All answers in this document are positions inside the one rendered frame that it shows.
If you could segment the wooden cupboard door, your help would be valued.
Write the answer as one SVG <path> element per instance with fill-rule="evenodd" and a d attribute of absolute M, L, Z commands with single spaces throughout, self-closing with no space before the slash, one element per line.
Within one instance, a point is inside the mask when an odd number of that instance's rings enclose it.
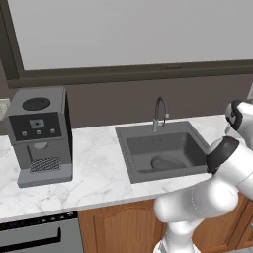
<path fill-rule="evenodd" d="M 80 211 L 84 253 L 153 253 L 165 229 L 153 205 L 147 200 Z"/>
<path fill-rule="evenodd" d="M 204 220 L 193 242 L 202 253 L 225 253 L 253 246 L 253 201 L 239 194 L 234 211 Z"/>

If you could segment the grey coffee machine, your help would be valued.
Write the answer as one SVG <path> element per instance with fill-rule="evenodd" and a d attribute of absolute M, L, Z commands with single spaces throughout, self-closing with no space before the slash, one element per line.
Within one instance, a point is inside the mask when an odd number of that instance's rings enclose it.
<path fill-rule="evenodd" d="M 73 178 L 72 129 L 64 87 L 17 91 L 3 122 L 20 166 L 19 187 Z"/>

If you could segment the grey sink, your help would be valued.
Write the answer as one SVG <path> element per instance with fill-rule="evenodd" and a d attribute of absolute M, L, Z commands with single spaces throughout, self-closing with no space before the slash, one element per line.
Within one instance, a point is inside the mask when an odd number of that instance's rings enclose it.
<path fill-rule="evenodd" d="M 142 183 L 207 172 L 209 145 L 188 122 L 117 127 L 130 181 Z"/>

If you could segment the grey curved tap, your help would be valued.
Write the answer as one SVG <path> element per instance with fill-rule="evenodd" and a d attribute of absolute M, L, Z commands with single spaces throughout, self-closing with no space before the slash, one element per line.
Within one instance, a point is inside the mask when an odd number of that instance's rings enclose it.
<path fill-rule="evenodd" d="M 163 106 L 164 113 L 160 112 L 160 106 Z M 158 97 L 155 103 L 154 118 L 152 130 L 158 131 L 159 127 L 164 127 L 166 121 L 169 119 L 169 111 L 166 100 L 163 97 Z"/>

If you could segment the dark framed window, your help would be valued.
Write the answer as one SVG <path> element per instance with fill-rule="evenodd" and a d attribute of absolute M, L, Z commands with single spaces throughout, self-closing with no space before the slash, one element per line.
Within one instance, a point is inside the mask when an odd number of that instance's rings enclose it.
<path fill-rule="evenodd" d="M 0 0 L 9 87 L 253 74 L 253 0 Z"/>

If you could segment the grey dishwasher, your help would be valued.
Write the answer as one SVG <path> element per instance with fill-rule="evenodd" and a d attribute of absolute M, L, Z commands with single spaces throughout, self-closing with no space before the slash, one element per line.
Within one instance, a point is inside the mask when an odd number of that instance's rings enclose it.
<path fill-rule="evenodd" d="M 4 253 L 84 253 L 76 211 L 0 223 L 0 246 L 53 237 L 59 227 L 59 243 Z"/>

